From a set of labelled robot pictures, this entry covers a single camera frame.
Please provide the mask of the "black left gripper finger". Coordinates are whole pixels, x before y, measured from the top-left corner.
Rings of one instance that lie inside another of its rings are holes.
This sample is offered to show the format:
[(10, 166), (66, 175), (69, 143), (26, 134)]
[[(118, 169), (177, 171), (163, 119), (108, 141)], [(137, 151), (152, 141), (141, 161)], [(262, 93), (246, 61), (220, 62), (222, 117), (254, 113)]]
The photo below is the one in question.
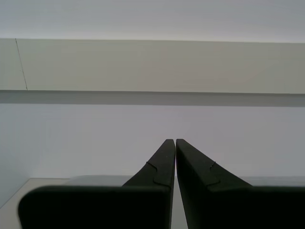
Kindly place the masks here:
[(42, 186), (18, 205), (24, 229), (168, 229), (176, 149), (167, 139), (121, 186)]
[(190, 229), (302, 229), (305, 189), (253, 186), (184, 139), (176, 140), (177, 178)]

